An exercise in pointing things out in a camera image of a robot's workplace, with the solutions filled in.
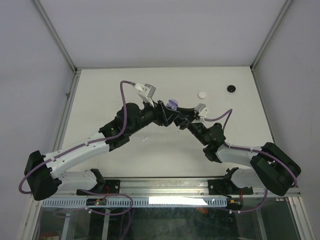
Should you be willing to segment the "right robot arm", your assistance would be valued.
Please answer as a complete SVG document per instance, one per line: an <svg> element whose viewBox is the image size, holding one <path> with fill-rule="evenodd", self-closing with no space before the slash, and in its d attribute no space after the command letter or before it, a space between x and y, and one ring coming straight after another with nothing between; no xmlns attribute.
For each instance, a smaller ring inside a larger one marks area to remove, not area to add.
<svg viewBox="0 0 320 240"><path fill-rule="evenodd" d="M284 196L298 185L301 168L282 149L273 142L263 146L248 147L226 142L226 124L220 124L219 117L213 119L214 125L207 128L206 118L196 108L178 107L180 115L174 123L181 130L188 129L204 145L205 157L216 163L233 163L244 168L232 169L226 174L223 187L230 194L245 187L264 187L278 196Z"/></svg>

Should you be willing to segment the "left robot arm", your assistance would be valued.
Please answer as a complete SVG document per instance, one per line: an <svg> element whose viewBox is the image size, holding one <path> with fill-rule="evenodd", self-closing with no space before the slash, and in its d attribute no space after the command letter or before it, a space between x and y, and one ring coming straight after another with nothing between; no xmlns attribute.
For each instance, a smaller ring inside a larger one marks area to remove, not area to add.
<svg viewBox="0 0 320 240"><path fill-rule="evenodd" d="M130 136L151 123L169 126L178 116L178 103L170 100L140 109L135 103L126 103L111 122L86 140L60 151L41 154L36 150L27 160L24 181L36 201L45 200L67 185L65 173L72 167L100 154L111 152L130 141Z"/></svg>

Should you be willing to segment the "purple earbud charging case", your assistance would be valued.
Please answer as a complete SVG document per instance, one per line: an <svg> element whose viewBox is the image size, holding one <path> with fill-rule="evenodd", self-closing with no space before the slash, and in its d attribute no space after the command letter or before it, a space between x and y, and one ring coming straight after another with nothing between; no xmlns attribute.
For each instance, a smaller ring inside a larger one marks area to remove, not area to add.
<svg viewBox="0 0 320 240"><path fill-rule="evenodd" d="M168 103L166 104L166 106L167 106L168 108L170 108L171 110L176 111L177 108L179 107L179 104L178 104L178 102L177 102L175 99L169 99L169 100L168 100Z"/></svg>

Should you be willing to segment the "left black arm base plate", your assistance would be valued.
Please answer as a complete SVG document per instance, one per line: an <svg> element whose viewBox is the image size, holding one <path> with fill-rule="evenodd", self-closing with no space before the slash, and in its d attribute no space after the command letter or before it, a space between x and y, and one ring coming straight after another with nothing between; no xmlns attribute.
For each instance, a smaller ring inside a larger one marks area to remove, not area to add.
<svg viewBox="0 0 320 240"><path fill-rule="evenodd" d="M99 180L92 188L85 189L95 194L119 194L121 188L121 181L119 179L104 179Z"/></svg>

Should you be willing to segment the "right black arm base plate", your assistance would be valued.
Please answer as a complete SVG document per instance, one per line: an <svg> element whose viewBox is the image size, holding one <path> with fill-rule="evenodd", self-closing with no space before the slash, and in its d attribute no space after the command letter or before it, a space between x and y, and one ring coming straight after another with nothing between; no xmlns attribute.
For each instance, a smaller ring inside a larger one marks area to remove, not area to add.
<svg viewBox="0 0 320 240"><path fill-rule="evenodd" d="M209 195L253 195L252 187L237 187L231 180L210 179L207 181Z"/></svg>

